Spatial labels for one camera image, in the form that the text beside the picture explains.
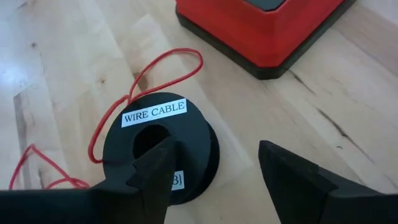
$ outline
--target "red wire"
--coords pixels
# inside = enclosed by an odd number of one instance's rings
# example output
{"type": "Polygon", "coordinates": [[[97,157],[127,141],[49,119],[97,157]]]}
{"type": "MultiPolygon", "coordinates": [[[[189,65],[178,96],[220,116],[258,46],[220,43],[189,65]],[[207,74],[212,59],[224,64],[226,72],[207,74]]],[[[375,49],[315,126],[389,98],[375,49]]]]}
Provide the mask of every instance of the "red wire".
{"type": "MultiPolygon", "coordinates": [[[[114,102],[114,103],[111,105],[111,107],[105,112],[105,114],[104,114],[104,116],[101,118],[101,120],[99,121],[99,123],[98,123],[98,125],[97,125],[97,128],[95,129],[95,131],[94,131],[94,133],[93,133],[93,136],[91,137],[90,143],[89,143],[89,145],[88,145],[88,157],[89,157],[90,161],[93,162],[93,163],[95,163],[95,164],[99,164],[99,163],[102,163],[102,162],[103,162],[102,159],[95,159],[95,157],[94,157],[94,146],[95,146],[95,143],[96,143],[96,141],[97,141],[97,139],[98,139],[98,136],[100,135],[101,130],[103,129],[103,127],[104,127],[106,121],[109,119],[109,117],[111,116],[111,114],[113,113],[113,111],[114,111],[118,106],[120,106],[120,105],[121,105],[122,103],[124,103],[126,100],[127,100],[127,104],[130,104],[130,103],[132,103],[133,101],[137,100],[138,98],[140,98],[140,97],[142,97],[142,96],[144,96],[144,95],[147,95],[147,94],[149,94],[149,93],[153,93],[153,92],[155,92],[155,91],[164,89],[164,88],[166,88],[166,87],[168,87],[168,86],[172,86],[172,85],[174,85],[174,84],[177,84],[177,83],[179,83],[179,82],[182,82],[182,81],[186,80],[187,78],[190,78],[192,75],[198,73],[199,70],[202,68],[202,66],[203,66],[203,57],[201,56],[200,52],[197,51],[197,50],[189,49],[189,48],[177,48],[177,49],[172,49],[172,50],[169,50],[169,51],[167,51],[167,52],[165,52],[165,53],[162,53],[160,56],[158,56],[157,58],[155,58],[155,60],[153,60],[150,64],[148,64],[148,65],[142,70],[142,72],[140,73],[140,75],[134,80],[134,83],[131,85],[129,94],[128,94],[128,95],[122,96],[122,98],[120,98],[119,100],[117,100],[116,102],[114,102]],[[133,91],[134,91],[136,85],[138,84],[138,81],[142,78],[142,76],[143,76],[150,68],[152,68],[157,62],[159,62],[159,61],[162,60],[163,58],[165,58],[165,57],[167,57],[167,56],[169,56],[169,55],[172,55],[172,54],[174,54],[174,53],[177,53],[177,52],[179,52],[179,53],[191,53],[191,54],[196,54],[196,55],[198,56],[198,58],[199,58],[199,65],[197,66],[197,68],[194,69],[192,72],[190,72],[190,73],[188,73],[188,74],[186,74],[186,75],[184,75],[184,76],[182,76],[182,77],[180,77],[180,78],[177,78],[177,79],[172,80],[172,81],[170,81],[170,82],[164,83],[163,85],[160,85],[160,86],[151,88],[151,89],[149,89],[149,90],[143,91],[143,92],[137,94],[135,97],[132,97],[132,93],[133,93],[133,91]]],[[[90,187],[86,182],[84,182],[84,181],[82,181],[82,180],[79,180],[79,179],[76,179],[76,178],[70,177],[70,176],[69,176],[63,169],[61,169],[61,167],[59,167],[54,161],[52,161],[52,160],[51,160],[50,158],[48,158],[46,155],[42,154],[42,153],[36,148],[36,146],[35,146],[34,144],[31,144],[30,146],[28,146],[28,147],[25,149],[24,153],[22,154],[22,156],[21,156],[21,158],[20,158],[20,160],[19,160],[19,162],[18,162],[18,164],[17,164],[17,167],[15,168],[14,173],[12,174],[11,181],[10,181],[10,184],[9,184],[9,187],[8,187],[9,190],[12,190],[12,188],[13,188],[13,186],[14,186],[15,179],[16,179],[16,177],[17,177],[17,174],[19,173],[21,167],[24,165],[25,161],[27,160],[27,158],[28,158],[28,153],[29,153],[30,150],[33,150],[34,153],[36,153],[40,158],[42,158],[43,160],[45,160],[46,162],[48,162],[52,167],[54,167],[54,169],[56,169],[56,170],[57,170],[61,175],[63,175],[63,177],[64,177],[64,178],[62,178],[62,179],[60,179],[60,180],[57,180],[57,181],[55,181],[55,182],[52,182],[51,184],[49,184],[48,186],[46,186],[45,189],[51,189],[52,187],[54,187],[54,186],[56,186],[56,185],[58,185],[58,184],[64,183],[64,182],[69,182],[69,183],[71,183],[71,184],[72,184],[75,188],[77,188],[77,189],[84,189],[84,188],[89,188],[89,187],[90,187]]]]}

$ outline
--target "black spool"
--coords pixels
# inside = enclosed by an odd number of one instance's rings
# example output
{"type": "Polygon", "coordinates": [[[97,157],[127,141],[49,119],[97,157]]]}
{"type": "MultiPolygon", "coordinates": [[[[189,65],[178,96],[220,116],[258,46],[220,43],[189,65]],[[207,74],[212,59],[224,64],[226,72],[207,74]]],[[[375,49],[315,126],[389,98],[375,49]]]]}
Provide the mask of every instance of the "black spool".
{"type": "Polygon", "coordinates": [[[172,191],[170,204],[186,203],[201,195],[218,169],[218,140],[199,109],[174,93],[143,96],[118,115],[104,144],[106,179],[128,179],[134,170],[132,162],[169,136],[178,142],[173,184],[177,190],[172,191]]]}

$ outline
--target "wooden table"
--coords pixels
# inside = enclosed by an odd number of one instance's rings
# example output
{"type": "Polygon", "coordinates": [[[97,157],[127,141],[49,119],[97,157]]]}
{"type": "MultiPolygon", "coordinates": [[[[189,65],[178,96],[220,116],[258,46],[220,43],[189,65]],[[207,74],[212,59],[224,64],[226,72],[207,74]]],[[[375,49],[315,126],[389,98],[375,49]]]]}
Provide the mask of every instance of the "wooden table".
{"type": "MultiPolygon", "coordinates": [[[[221,162],[210,188],[170,207],[166,223],[279,223],[257,160],[261,139],[372,189],[398,192],[398,1],[358,0],[271,81],[254,79],[182,28],[174,7],[173,0],[1,1],[0,189],[31,143],[71,176],[92,185],[103,180],[102,166],[87,156],[100,117],[152,59],[191,47],[204,67],[165,91],[201,109],[220,140],[221,162]]],[[[189,55],[171,56],[136,92],[196,64],[189,55]]],[[[59,178],[31,156],[16,188],[59,178]]]]}

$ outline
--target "spool center hole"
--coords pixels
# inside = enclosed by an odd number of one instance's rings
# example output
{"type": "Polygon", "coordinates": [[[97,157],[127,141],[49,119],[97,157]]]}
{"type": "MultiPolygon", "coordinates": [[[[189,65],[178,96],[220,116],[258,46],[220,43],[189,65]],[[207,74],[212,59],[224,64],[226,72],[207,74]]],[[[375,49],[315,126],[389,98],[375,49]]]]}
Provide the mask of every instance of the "spool center hole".
{"type": "Polygon", "coordinates": [[[149,125],[140,131],[133,143],[132,154],[135,159],[140,158],[147,151],[169,137],[170,133],[163,126],[154,124],[149,125]]]}

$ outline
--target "white label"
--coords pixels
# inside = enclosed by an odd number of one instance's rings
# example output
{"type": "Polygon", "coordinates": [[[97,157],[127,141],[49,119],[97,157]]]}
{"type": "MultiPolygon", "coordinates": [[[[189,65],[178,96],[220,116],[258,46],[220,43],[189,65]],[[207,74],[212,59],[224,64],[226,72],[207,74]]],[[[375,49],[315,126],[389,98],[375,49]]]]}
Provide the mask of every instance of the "white label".
{"type": "Polygon", "coordinates": [[[181,190],[185,188],[184,183],[184,171],[176,171],[174,172],[173,186],[172,190],[181,190]]]}
{"type": "Polygon", "coordinates": [[[175,100],[122,115],[122,128],[187,112],[187,99],[175,100]]]}

